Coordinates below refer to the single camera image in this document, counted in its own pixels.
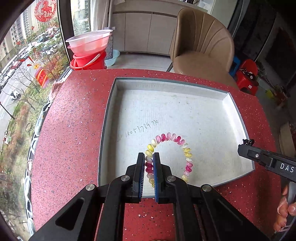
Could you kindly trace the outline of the person's right hand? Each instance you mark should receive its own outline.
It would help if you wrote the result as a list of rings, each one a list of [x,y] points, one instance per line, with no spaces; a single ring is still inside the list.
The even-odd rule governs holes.
[[[281,231],[287,224],[288,215],[295,216],[295,203],[288,204],[287,202],[288,187],[285,186],[282,193],[282,198],[277,207],[276,221],[273,225],[273,229],[276,232]]]

